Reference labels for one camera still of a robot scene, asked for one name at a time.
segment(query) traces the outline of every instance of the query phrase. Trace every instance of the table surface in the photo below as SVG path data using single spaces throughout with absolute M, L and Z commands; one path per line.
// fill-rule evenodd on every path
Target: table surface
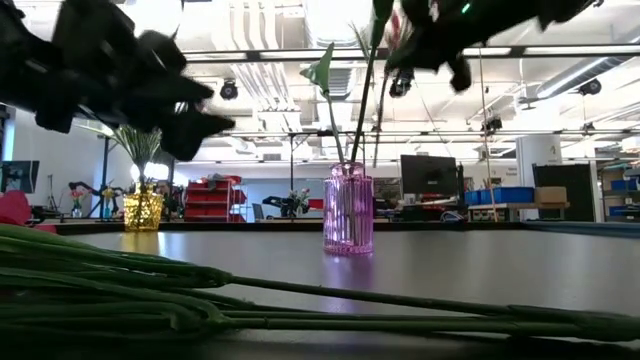
M 237 275 L 422 297 L 640 315 L 640 242 L 535 231 L 382 232 L 374 254 L 336 257 L 321 233 L 188 232 L 78 236 L 111 249 L 158 253 Z M 333 312 L 437 314 L 242 286 L 217 290 L 259 304 Z M 69 350 L 114 358 L 116 350 Z M 197 347 L 129 350 L 180 359 L 628 359 L 622 346 L 551 340 L 402 337 L 382 333 L 243 331 Z

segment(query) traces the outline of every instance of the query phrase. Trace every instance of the pink glass vase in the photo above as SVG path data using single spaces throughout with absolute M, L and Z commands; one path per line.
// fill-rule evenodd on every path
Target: pink glass vase
M 324 181 L 324 249 L 337 254 L 373 251 L 373 180 L 360 163 L 335 164 Z

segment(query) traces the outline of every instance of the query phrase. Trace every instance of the red shelving unit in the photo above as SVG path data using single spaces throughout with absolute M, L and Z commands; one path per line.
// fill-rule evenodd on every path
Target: red shelving unit
M 238 176 L 189 182 L 185 201 L 185 221 L 245 222 L 242 214 L 233 214 L 234 205 L 244 204 L 247 196 L 242 190 L 234 189 L 242 179 Z

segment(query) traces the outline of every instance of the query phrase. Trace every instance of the cardboard box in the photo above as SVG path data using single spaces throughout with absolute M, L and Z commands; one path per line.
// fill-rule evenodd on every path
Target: cardboard box
M 567 188 L 564 186 L 537 187 L 535 201 L 538 204 L 564 204 L 567 202 Z

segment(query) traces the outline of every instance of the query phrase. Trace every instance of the monitor screen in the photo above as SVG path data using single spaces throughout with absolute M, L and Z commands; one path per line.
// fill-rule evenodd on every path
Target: monitor screen
M 458 194 L 455 158 L 402 155 L 400 163 L 404 194 L 431 193 L 444 196 Z
M 3 190 L 20 190 L 32 194 L 36 190 L 40 161 L 3 161 Z

